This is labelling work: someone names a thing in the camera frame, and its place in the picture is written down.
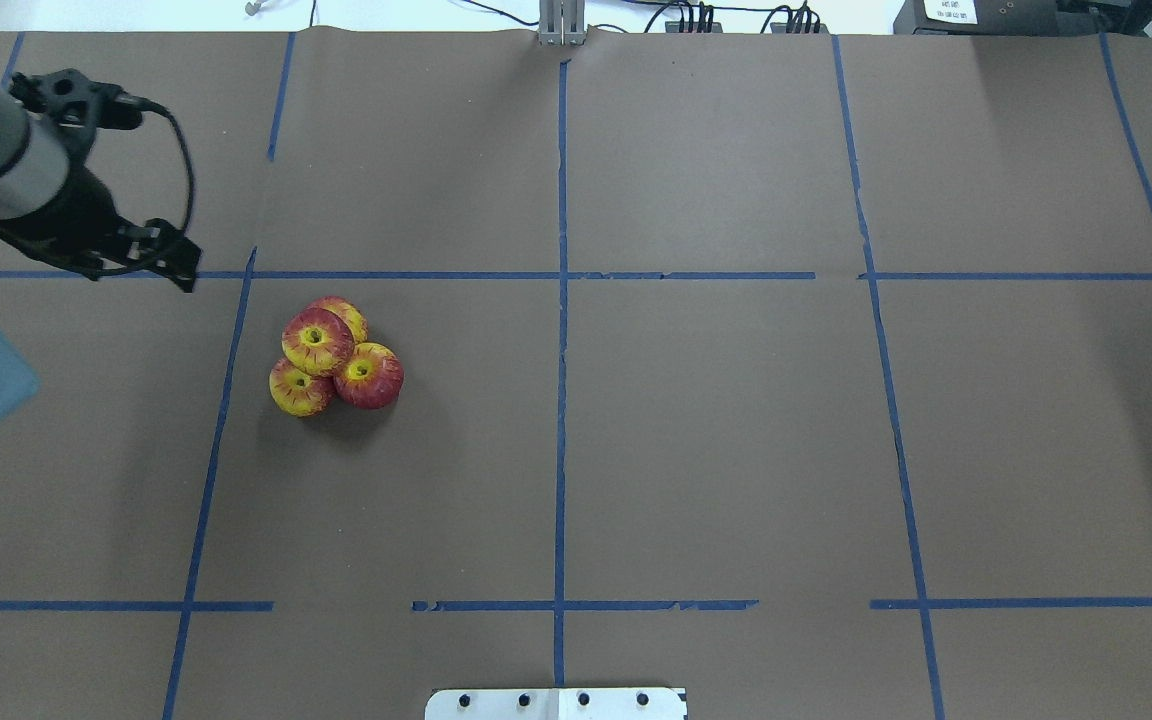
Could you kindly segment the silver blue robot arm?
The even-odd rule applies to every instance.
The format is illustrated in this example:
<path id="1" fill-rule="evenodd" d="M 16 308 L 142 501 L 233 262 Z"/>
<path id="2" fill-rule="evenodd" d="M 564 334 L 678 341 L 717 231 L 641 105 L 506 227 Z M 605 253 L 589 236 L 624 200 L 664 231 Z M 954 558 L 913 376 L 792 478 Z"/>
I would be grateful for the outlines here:
<path id="1" fill-rule="evenodd" d="M 132 223 L 88 168 L 103 129 L 131 131 L 147 114 L 164 118 L 179 143 L 185 172 L 179 223 Z M 192 291 L 202 258 L 187 236 L 195 199 L 183 129 L 161 104 L 74 69 L 0 82 L 0 240 L 28 259 L 90 281 L 150 272 Z M 37 389 L 35 369 L 0 332 L 0 420 Z"/>

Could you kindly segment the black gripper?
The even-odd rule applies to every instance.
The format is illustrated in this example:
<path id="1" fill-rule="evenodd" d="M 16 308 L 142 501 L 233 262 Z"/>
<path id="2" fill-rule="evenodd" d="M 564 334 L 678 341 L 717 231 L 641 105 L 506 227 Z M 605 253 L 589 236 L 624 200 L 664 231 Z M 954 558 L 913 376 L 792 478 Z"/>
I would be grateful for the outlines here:
<path id="1" fill-rule="evenodd" d="M 88 279 L 147 272 L 192 293 L 202 250 L 168 220 L 131 225 L 119 215 L 109 188 L 71 165 L 58 194 L 41 209 L 12 220 L 12 234 L 32 259 Z M 131 258 L 131 250 L 137 250 Z"/>

